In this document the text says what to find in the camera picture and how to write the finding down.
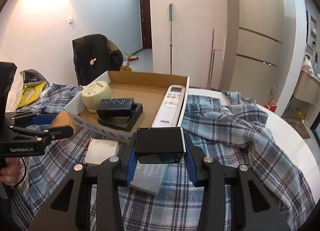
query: floor mat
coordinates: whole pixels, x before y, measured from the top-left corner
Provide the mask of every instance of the floor mat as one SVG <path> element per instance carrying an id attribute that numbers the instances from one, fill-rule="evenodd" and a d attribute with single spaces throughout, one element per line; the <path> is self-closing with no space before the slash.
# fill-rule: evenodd
<path id="1" fill-rule="evenodd" d="M 303 122 L 300 119 L 295 118 L 283 118 L 288 124 L 291 125 L 292 128 L 303 138 L 309 139 L 310 135 L 304 126 Z"/>

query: white round table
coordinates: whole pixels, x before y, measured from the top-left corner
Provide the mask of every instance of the white round table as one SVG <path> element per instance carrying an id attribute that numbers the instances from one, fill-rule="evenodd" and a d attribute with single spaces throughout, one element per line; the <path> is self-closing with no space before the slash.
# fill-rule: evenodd
<path id="1" fill-rule="evenodd" d="M 189 95 L 209 96 L 219 98 L 221 105 L 228 105 L 228 98 L 221 92 L 190 88 Z M 268 109 L 258 105 L 268 114 L 267 125 L 272 132 L 276 144 L 287 154 L 306 178 L 315 203 L 320 199 L 320 172 L 316 160 L 301 136 L 283 119 Z"/>

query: human hand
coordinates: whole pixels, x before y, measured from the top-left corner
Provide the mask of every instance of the human hand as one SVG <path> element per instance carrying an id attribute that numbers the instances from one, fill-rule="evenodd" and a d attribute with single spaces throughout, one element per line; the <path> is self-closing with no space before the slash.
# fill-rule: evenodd
<path id="1" fill-rule="evenodd" d="M 15 186 L 20 176 L 20 158 L 6 158 L 5 164 L 7 167 L 0 171 L 0 181 L 8 186 Z"/>

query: refrigerator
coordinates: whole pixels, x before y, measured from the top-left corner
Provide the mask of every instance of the refrigerator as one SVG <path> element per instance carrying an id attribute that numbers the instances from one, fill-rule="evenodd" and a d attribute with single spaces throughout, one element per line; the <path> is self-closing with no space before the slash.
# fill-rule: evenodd
<path id="1" fill-rule="evenodd" d="M 220 90 L 265 105 L 277 77 L 284 38 L 283 0 L 228 0 Z"/>

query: remote control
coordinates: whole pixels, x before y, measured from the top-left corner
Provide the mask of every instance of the remote control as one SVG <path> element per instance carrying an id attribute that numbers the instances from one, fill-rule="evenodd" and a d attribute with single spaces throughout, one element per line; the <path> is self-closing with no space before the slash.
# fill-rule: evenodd
<path id="1" fill-rule="evenodd" d="M 176 127 L 186 88 L 171 85 L 165 95 L 152 127 Z"/>

